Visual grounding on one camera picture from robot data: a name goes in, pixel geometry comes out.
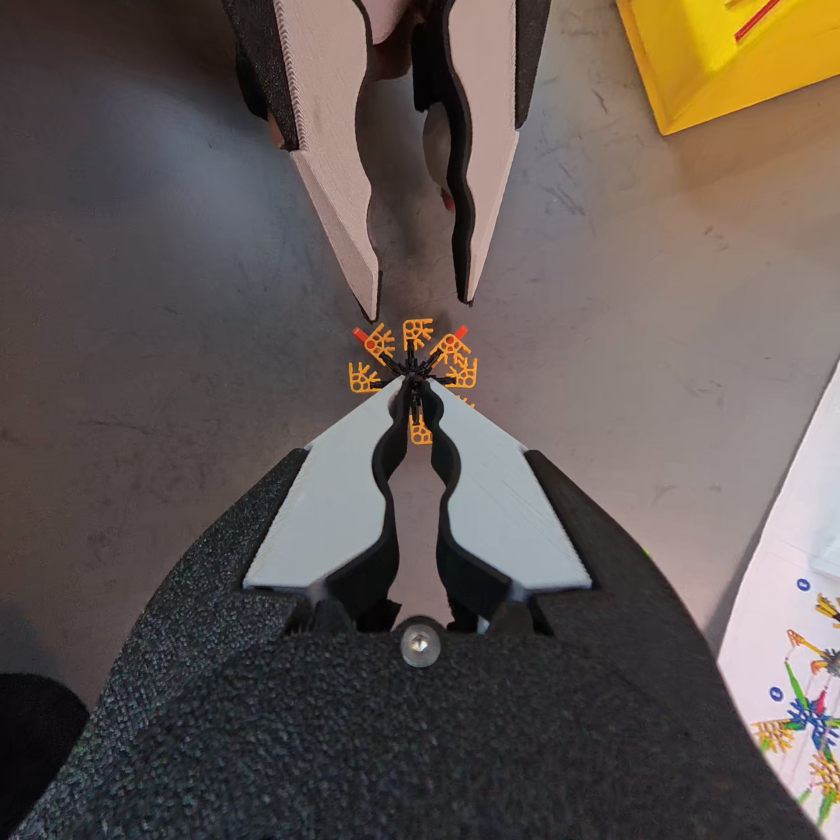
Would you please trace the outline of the person's left hand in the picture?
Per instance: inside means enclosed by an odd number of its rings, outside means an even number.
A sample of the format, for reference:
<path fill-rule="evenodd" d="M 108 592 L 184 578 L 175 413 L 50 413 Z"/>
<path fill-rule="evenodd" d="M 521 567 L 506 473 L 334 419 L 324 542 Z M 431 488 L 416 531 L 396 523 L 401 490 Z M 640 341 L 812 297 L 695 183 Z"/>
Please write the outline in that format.
<path fill-rule="evenodd" d="M 388 81 L 403 77 L 412 65 L 411 39 L 413 24 L 395 28 L 388 38 L 373 46 L 371 78 Z"/>

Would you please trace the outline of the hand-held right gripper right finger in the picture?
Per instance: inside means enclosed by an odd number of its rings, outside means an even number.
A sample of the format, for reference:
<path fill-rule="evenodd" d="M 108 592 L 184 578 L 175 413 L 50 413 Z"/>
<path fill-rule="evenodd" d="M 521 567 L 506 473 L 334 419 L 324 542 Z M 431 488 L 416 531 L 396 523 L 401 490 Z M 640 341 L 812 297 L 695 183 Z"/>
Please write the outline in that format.
<path fill-rule="evenodd" d="M 448 596 L 490 624 L 502 604 L 589 591 L 526 446 L 435 381 L 423 384 L 423 414 L 444 482 L 436 556 Z"/>

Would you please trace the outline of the yellow black toy wheel assembly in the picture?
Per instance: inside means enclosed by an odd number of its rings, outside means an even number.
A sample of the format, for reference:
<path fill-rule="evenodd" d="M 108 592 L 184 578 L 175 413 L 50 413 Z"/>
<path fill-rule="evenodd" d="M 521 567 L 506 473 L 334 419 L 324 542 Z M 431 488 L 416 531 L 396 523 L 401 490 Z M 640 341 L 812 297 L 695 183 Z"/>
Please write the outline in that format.
<path fill-rule="evenodd" d="M 402 325 L 402 359 L 396 357 L 396 337 L 383 323 L 372 331 L 354 329 L 353 337 L 373 363 L 349 363 L 349 385 L 352 393 L 369 395 L 391 384 L 399 375 L 413 376 L 417 382 L 433 381 L 455 391 L 464 403 L 463 392 L 477 384 L 478 360 L 466 344 L 466 325 L 434 336 L 431 318 L 411 318 Z"/>

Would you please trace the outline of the white instruction sheet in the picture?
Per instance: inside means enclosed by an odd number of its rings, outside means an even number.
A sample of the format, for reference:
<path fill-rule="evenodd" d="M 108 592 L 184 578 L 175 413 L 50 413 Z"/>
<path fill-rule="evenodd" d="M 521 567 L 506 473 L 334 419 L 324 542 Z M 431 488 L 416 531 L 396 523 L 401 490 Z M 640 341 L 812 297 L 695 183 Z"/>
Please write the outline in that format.
<path fill-rule="evenodd" d="M 764 522 L 717 664 L 784 788 L 839 838 L 839 370 Z"/>

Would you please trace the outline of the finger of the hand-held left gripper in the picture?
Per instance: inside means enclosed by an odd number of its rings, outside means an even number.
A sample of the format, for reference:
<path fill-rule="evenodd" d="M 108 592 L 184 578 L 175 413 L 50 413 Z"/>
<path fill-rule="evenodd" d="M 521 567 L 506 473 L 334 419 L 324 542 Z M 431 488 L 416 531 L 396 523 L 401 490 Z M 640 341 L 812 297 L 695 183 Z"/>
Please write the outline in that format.
<path fill-rule="evenodd" d="M 371 183 L 356 136 L 370 20 L 353 1 L 275 1 L 274 9 L 297 130 L 291 158 L 343 275 L 372 322 L 382 276 L 368 226 Z"/>
<path fill-rule="evenodd" d="M 468 150 L 465 301 L 470 304 L 490 242 L 518 144 L 516 129 L 516 4 L 457 1 L 447 21 L 459 92 L 465 95 Z"/>

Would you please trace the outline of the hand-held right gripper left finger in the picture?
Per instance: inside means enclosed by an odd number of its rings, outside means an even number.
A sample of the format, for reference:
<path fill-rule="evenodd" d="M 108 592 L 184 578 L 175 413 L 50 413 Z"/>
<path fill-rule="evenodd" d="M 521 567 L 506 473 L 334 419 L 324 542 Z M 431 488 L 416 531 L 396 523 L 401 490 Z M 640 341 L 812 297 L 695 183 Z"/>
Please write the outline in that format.
<path fill-rule="evenodd" d="M 401 464 L 401 379 L 307 447 L 243 586 L 340 602 L 353 620 L 383 601 L 399 564 L 389 479 Z"/>

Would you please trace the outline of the grey desk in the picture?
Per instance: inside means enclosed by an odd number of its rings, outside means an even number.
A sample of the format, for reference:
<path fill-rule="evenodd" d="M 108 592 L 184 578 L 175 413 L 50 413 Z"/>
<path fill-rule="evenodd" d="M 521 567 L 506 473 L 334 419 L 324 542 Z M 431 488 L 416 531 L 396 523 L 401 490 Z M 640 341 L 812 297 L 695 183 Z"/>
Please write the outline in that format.
<path fill-rule="evenodd" d="M 354 408 L 364 327 L 216 2 L 2 2 L 2 671 L 92 710 L 203 531 Z M 838 79 L 659 135 L 611 2 L 554 2 L 455 294 L 410 76 L 360 100 L 381 319 L 653 555 L 713 650 L 838 357 Z"/>

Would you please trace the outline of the yellow plastic bin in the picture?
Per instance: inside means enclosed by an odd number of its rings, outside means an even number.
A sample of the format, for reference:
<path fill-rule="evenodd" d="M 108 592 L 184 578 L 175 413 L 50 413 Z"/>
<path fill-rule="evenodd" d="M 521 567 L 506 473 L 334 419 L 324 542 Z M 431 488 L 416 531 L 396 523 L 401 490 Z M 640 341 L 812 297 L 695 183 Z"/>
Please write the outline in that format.
<path fill-rule="evenodd" d="M 839 74 L 838 1 L 618 1 L 660 134 Z"/>

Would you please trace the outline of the dark cloth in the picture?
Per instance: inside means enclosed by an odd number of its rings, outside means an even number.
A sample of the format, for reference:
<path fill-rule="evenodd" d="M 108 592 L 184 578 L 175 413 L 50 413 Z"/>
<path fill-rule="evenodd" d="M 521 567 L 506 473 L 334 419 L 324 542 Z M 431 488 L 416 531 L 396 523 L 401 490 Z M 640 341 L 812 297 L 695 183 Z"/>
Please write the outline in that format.
<path fill-rule="evenodd" d="M 1 674 L 1 838 L 9 838 L 62 765 L 89 720 L 81 699 L 60 682 Z"/>

